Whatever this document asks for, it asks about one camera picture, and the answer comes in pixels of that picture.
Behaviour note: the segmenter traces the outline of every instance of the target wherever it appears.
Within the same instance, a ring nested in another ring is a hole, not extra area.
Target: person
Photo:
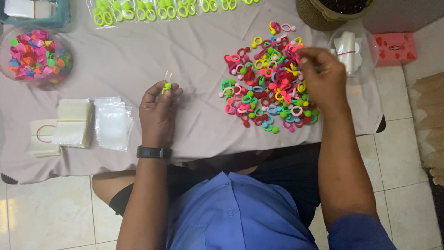
[[[210,180],[149,158],[139,159],[135,174],[94,176],[94,192],[123,216],[118,250],[314,250],[308,227],[320,203],[331,250],[396,249],[357,146],[344,65],[322,48],[297,53],[310,98],[323,112],[321,143]],[[166,148],[173,137],[172,100],[183,90],[173,84],[161,94],[164,85],[142,99],[142,147]]]

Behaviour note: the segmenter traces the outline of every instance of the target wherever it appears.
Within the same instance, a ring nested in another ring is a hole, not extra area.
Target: black wristwatch
[[[154,149],[154,148],[143,148],[142,146],[137,147],[137,158],[157,158],[157,159],[168,159],[171,157],[171,149]]]

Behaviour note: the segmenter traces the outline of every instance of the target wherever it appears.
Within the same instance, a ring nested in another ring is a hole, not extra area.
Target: wall
[[[417,106],[420,94],[413,89],[413,85],[418,79],[444,72],[444,18],[418,30],[413,34],[413,38],[418,51],[418,59],[405,65],[403,69],[413,112],[418,146],[421,158],[424,159],[429,153],[434,152],[435,149],[426,141],[430,130],[418,129],[419,122],[427,117],[427,114]]]
[[[372,34],[414,32],[444,16],[444,0],[375,0],[363,18]]]

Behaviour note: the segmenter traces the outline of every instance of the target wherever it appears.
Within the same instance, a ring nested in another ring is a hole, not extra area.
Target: pink box
[[[418,58],[412,33],[374,34],[379,46],[376,66],[405,65]]]

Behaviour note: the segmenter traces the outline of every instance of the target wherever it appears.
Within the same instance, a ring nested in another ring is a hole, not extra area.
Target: floor tile
[[[115,250],[117,241],[105,242],[95,245],[96,250]]]
[[[412,117],[401,66],[375,68],[386,121]]]
[[[376,210],[378,212],[379,220],[381,221],[382,226],[388,234],[390,240],[392,239],[392,230],[390,229],[390,220],[389,213],[387,211],[387,203],[385,202],[385,194],[384,191],[375,193],[376,199]]]
[[[356,138],[364,161],[365,168],[372,182],[373,192],[384,190],[382,185],[381,169],[379,167],[378,154],[376,152],[375,137],[370,135],[359,136]]]
[[[8,185],[11,250],[56,250],[95,244],[88,176]]]
[[[329,242],[327,239],[327,229],[325,228],[324,218],[322,217],[321,206],[316,208],[316,213],[314,214],[314,218],[309,229],[314,236],[319,250],[328,250]]]
[[[428,182],[386,190],[393,243],[399,250],[425,250],[441,245]]]
[[[92,192],[92,210],[94,212],[95,242],[115,241],[119,236],[122,216],[116,215],[105,202]]]
[[[6,184],[0,181],[0,250],[10,250],[8,210],[6,206]]]
[[[412,118],[388,121],[387,128],[375,134],[375,141],[386,190],[427,180]]]
[[[96,250],[96,249],[95,249],[95,244],[93,244],[93,245],[88,245],[88,246],[79,246],[79,247],[67,248],[67,249],[63,249],[63,250]]]

